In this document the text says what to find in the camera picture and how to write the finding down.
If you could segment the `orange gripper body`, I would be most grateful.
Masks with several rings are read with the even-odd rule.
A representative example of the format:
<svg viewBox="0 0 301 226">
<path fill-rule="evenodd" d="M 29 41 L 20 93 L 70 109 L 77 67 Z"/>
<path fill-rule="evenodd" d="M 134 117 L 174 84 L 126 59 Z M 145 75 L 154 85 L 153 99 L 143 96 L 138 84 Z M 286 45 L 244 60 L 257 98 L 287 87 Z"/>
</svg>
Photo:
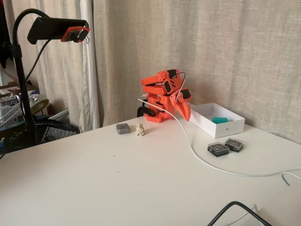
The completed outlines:
<svg viewBox="0 0 301 226">
<path fill-rule="evenodd" d="M 173 106 L 185 105 L 191 100 L 190 91 L 187 88 L 183 88 L 182 85 L 182 80 L 167 80 L 164 82 L 165 96 L 169 98 Z"/>
</svg>

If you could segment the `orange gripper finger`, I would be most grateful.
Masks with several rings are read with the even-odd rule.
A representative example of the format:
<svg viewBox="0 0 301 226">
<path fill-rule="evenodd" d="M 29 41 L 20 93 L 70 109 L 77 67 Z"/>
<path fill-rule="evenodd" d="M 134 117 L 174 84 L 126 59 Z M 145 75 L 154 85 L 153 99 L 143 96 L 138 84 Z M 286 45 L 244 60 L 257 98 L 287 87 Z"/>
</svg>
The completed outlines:
<svg viewBox="0 0 301 226">
<path fill-rule="evenodd" d="M 184 111 L 185 111 L 185 120 L 189 121 L 190 116 L 191 116 L 191 107 L 190 107 L 190 102 L 189 101 L 185 102 Z"/>
<path fill-rule="evenodd" d="M 189 121 L 189 105 L 187 103 L 177 103 L 175 108 L 186 121 Z"/>
</svg>

